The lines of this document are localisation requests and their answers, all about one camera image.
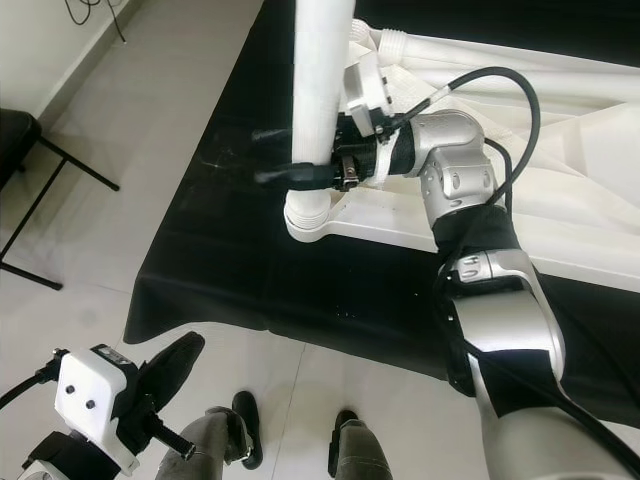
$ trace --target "pant leg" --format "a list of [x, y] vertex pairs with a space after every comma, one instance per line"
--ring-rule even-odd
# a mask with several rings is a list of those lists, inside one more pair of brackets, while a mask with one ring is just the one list
[[180, 433], [196, 445], [188, 461], [169, 450], [164, 456], [156, 480], [221, 480], [224, 456], [229, 443], [227, 414], [207, 413]]
[[349, 420], [340, 430], [336, 480], [393, 480], [378, 439], [361, 420]]

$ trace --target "person's foot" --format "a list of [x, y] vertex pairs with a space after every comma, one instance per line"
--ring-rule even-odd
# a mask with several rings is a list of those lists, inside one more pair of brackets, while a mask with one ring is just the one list
[[328, 471], [331, 478], [335, 478], [338, 470], [338, 454], [340, 453], [340, 430], [349, 420], [358, 420], [358, 416], [351, 410], [342, 410], [336, 417], [335, 428], [331, 434], [329, 444], [329, 464]]
[[250, 392], [239, 392], [233, 397], [231, 410], [244, 420], [247, 433], [253, 440], [253, 450], [249, 458], [242, 461], [247, 470], [255, 470], [262, 463], [262, 444], [260, 443], [260, 415], [256, 399]]

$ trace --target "black fabric cover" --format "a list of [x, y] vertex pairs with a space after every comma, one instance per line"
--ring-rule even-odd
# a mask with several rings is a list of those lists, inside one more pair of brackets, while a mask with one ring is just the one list
[[520, 248], [509, 214], [497, 205], [469, 207], [439, 218], [433, 225], [433, 236], [443, 262], [465, 236], [461, 256], [484, 250]]
[[[555, 8], [360, 0], [356, 16], [374, 27], [638, 65], [636, 20], [608, 22], [604, 7], [581, 4], [561, 21]], [[290, 158], [288, 142], [256, 148], [251, 132], [291, 127], [293, 25], [293, 0], [265, 2], [140, 269], [125, 341], [224, 322], [445, 379], [444, 340], [431, 317], [438, 257], [337, 236], [299, 243], [284, 225], [284, 193], [252, 182], [256, 167]], [[640, 295], [553, 277], [545, 285], [640, 378]], [[601, 418], [640, 427], [606, 364], [559, 321], [567, 392]]]
[[[520, 378], [547, 391], [563, 395], [553, 375], [549, 352], [546, 350], [505, 350], [488, 352], [485, 355], [488, 360], [508, 367]], [[491, 367], [484, 359], [478, 360], [478, 363], [491, 405], [498, 418], [526, 408], [556, 406], [521, 382]]]

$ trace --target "table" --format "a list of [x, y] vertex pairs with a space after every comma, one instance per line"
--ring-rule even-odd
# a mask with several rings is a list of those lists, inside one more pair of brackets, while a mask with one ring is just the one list
[[[391, 10], [384, 8], [389, 4]], [[635, 47], [626, 45], [635, 32], [633, 16], [616, 20], [609, 31], [602, 12], [574, 12], [567, 31], [550, 11], [564, 7], [544, 2], [515, 13], [501, 7], [506, 2], [489, 2], [481, 11], [466, 1], [438, 10], [432, 5], [361, 0], [356, 16], [425, 35], [638, 61]], [[252, 182], [256, 166], [290, 158], [286, 145], [256, 151], [250, 135], [291, 125], [293, 11], [293, 0], [263, 5], [140, 269], [124, 339], [138, 343], [188, 322], [224, 322], [445, 379], [444, 342], [429, 293], [437, 257], [337, 236], [298, 243], [284, 226], [284, 194]], [[542, 19], [541, 32], [536, 22]], [[640, 374], [640, 295], [559, 278], [547, 282], [625, 368]], [[640, 415], [606, 364], [560, 315], [559, 321], [568, 393], [600, 418], [640, 427]]]

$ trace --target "black chair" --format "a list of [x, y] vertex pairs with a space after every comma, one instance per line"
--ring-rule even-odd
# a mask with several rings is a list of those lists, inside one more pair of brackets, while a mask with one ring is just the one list
[[49, 180], [47, 180], [44, 188], [38, 194], [38, 197], [27, 211], [27, 214], [18, 225], [18, 228], [16, 228], [7, 244], [4, 246], [2, 251], [0, 251], [0, 270], [6, 270], [7, 272], [53, 288], [54, 290], [60, 290], [62, 288], [61, 283], [47, 280], [46, 278], [34, 275], [33, 273], [29, 273], [25, 270], [14, 267], [13, 265], [9, 265], [4, 262], [4, 257], [7, 255], [7, 252], [18, 238], [18, 235], [20, 235], [20, 232], [29, 221], [29, 218], [31, 218], [31, 215], [33, 215], [33, 212], [44, 198], [45, 194], [62, 170], [62, 167], [64, 167], [67, 162], [75, 165], [83, 172], [88, 173], [99, 182], [104, 183], [111, 190], [117, 192], [120, 190], [120, 187], [44, 138], [42, 136], [42, 127], [38, 121], [28, 113], [0, 109], [0, 190], [4, 188], [14, 172], [24, 172], [22, 162], [37, 142], [44, 145], [52, 152], [60, 155], [62, 160], [60, 160], [55, 171], [51, 174]]

